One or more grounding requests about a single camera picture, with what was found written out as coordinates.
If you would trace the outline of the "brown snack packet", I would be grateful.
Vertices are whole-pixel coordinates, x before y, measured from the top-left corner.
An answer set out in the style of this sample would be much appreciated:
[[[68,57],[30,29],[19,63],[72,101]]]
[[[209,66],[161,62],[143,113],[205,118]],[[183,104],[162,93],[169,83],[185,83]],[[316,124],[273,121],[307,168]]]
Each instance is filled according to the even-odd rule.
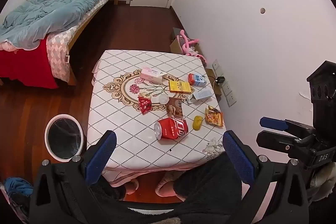
[[[166,104],[167,115],[175,118],[183,118],[182,100],[179,98],[169,98]]]

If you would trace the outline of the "black fuzzy trouser leg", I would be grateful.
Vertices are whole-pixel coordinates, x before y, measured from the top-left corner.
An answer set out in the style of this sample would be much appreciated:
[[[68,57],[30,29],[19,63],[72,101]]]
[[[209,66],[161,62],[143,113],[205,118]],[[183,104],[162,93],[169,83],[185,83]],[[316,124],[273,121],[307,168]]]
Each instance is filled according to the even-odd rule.
[[[180,175],[173,190],[184,202],[168,213],[149,215],[120,204],[124,186],[113,188],[104,177],[91,185],[109,223],[226,223],[242,200],[242,182],[225,152]]]

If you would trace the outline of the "red small wrapper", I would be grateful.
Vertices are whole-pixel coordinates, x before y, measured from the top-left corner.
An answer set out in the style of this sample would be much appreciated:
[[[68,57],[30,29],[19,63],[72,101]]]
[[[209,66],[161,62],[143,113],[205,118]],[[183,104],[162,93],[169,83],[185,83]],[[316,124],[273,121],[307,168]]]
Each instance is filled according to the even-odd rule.
[[[150,112],[151,105],[152,105],[151,99],[146,98],[146,97],[138,97],[138,106],[143,115]]]

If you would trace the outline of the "pink tissue box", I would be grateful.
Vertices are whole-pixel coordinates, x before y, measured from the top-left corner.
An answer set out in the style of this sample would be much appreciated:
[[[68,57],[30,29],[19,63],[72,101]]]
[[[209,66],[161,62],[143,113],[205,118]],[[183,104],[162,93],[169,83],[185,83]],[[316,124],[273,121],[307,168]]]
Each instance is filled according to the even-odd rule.
[[[157,70],[155,68],[147,68],[144,67],[141,70],[140,77],[146,81],[155,83],[155,84],[162,84],[163,83],[163,77],[167,75],[166,72]]]

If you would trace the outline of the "red blue milk carton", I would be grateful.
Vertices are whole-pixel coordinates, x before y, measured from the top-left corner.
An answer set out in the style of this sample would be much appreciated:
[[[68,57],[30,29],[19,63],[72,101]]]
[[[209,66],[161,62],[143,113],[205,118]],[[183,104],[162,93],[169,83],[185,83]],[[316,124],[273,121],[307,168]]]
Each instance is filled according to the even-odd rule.
[[[188,82],[191,86],[206,86],[206,79],[197,73],[189,73],[188,74]]]

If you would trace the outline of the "clear plastic cup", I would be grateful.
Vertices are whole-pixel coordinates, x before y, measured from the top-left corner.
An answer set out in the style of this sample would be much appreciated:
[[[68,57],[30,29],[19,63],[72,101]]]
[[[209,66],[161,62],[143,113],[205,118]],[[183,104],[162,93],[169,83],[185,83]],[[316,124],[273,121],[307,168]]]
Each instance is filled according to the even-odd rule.
[[[151,98],[151,101],[158,105],[166,105],[169,102],[169,96],[165,93],[154,94]]]

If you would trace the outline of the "pink slipper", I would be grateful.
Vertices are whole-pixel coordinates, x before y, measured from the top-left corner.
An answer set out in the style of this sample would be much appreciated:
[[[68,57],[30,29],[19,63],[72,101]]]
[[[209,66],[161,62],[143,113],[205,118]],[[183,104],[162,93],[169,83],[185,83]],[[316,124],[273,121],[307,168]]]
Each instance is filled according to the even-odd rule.
[[[139,182],[136,178],[126,182],[124,185],[126,190],[126,195],[131,195],[139,188]]]
[[[165,173],[161,181],[155,188],[155,193],[160,197],[173,197],[176,196],[174,190],[174,182],[177,180],[184,171],[180,170],[170,170]]]

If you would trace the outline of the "left pink slipper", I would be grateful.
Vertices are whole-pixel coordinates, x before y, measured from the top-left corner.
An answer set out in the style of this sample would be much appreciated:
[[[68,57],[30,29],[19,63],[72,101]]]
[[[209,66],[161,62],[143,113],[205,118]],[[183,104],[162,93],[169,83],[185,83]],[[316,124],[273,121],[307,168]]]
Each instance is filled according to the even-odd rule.
[[[139,182],[136,178],[126,182],[124,185],[126,190],[126,195],[131,195],[139,188]]]

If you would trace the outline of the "pink checkered bedsheet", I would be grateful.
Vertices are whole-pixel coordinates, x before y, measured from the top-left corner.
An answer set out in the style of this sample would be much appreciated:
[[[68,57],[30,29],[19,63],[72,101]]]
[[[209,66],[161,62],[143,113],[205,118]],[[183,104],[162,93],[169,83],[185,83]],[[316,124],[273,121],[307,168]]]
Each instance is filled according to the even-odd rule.
[[[63,32],[51,33],[46,40],[47,56],[52,75],[67,83],[70,80],[69,44],[77,29],[78,27],[74,26]]]

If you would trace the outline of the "cardboard box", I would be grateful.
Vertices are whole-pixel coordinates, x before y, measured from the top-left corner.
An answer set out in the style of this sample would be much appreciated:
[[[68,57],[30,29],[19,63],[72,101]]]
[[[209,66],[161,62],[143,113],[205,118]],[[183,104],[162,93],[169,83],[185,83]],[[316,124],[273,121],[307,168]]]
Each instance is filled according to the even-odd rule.
[[[177,38],[180,35],[180,31],[181,31],[180,28],[173,27],[173,30],[170,34],[171,38],[170,52],[182,55],[183,54],[182,46]]]

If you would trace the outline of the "black power adapter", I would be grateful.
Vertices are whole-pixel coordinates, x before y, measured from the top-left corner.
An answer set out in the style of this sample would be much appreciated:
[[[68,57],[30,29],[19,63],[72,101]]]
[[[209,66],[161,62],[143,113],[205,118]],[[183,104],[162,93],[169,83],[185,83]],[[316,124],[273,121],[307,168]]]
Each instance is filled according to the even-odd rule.
[[[215,82],[216,82],[217,84],[222,84],[222,83],[224,83],[225,80],[226,80],[225,77],[220,76],[220,77],[218,77],[218,78],[215,80]]]

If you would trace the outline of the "white round trash bin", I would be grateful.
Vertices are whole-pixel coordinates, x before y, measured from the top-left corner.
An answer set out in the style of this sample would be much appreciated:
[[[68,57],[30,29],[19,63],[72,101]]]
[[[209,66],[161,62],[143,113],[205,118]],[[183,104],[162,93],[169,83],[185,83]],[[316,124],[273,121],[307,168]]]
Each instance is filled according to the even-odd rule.
[[[80,155],[84,140],[80,123],[71,115],[56,115],[46,125],[46,149],[59,162],[68,162],[74,156]]]

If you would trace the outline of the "white blue carton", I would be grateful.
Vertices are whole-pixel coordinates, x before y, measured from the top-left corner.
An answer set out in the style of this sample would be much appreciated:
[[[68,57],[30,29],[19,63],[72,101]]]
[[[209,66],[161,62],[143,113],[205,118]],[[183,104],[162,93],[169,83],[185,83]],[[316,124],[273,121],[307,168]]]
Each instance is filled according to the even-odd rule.
[[[212,89],[202,89],[198,92],[193,92],[193,94],[187,97],[187,103],[192,104],[200,100],[207,100],[213,95]]]

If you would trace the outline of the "orange yellow snack bag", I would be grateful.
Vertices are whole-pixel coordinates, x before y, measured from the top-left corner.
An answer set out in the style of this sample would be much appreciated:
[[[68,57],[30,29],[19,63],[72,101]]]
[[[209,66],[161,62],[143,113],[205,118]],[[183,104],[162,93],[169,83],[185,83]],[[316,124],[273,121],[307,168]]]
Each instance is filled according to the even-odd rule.
[[[205,120],[207,123],[217,127],[224,126],[223,113],[212,106],[208,106],[205,109]]]

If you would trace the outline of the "crushed red cola can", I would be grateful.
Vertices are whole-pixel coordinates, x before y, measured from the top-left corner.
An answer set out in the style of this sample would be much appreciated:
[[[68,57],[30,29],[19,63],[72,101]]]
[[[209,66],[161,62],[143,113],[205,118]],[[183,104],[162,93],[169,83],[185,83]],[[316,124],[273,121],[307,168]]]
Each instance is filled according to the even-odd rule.
[[[154,123],[154,134],[157,140],[177,140],[189,131],[187,122],[181,118],[167,117]]]

